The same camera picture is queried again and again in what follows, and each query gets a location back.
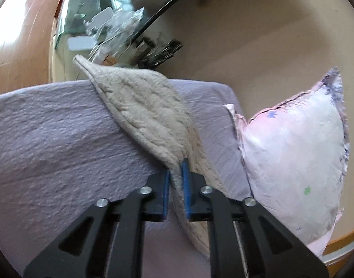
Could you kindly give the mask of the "white floral pillow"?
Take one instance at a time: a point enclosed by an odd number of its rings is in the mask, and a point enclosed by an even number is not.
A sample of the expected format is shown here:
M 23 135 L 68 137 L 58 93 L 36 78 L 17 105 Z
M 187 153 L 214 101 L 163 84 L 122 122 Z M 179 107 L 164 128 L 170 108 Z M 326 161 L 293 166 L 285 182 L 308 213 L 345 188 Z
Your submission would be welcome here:
M 227 110 L 254 198 L 321 256 L 342 215 L 349 162 L 340 70 L 249 120 Z

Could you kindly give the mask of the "lilac textured bed sheet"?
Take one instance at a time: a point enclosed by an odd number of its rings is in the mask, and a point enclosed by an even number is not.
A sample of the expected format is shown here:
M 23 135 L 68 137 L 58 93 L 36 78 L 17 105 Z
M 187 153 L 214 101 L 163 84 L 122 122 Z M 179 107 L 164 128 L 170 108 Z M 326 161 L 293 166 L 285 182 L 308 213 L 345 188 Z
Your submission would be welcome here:
M 182 96 L 204 150 L 231 198 L 251 195 L 221 83 L 169 80 Z M 26 266 L 95 200 L 116 200 L 164 166 L 115 122 L 89 80 L 0 95 L 0 250 Z M 170 205 L 147 223 L 143 277 L 210 277 L 209 261 L 187 239 Z

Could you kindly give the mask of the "beige cable knit sweater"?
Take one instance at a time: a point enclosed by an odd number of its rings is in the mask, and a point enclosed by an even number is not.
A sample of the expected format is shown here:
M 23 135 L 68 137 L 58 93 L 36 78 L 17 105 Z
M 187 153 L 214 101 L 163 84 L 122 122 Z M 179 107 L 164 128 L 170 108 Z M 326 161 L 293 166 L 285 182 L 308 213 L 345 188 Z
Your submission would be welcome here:
M 208 185 L 225 192 L 222 180 L 206 155 L 193 119 L 180 94 L 161 73 L 119 66 L 103 66 L 76 55 L 73 62 L 93 83 L 116 123 L 136 143 L 171 172 L 174 211 L 190 242 L 209 256 L 205 223 L 186 219 L 181 163 L 202 174 Z

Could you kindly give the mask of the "wooden headboard frame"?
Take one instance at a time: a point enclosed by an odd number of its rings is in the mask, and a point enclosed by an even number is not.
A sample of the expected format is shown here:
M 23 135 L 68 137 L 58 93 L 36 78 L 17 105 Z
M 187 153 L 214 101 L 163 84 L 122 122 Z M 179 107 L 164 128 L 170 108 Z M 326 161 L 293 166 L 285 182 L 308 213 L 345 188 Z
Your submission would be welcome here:
M 348 258 L 354 252 L 354 230 L 345 236 L 331 241 L 321 260 L 327 267 L 329 277 L 333 277 L 343 266 L 347 264 Z

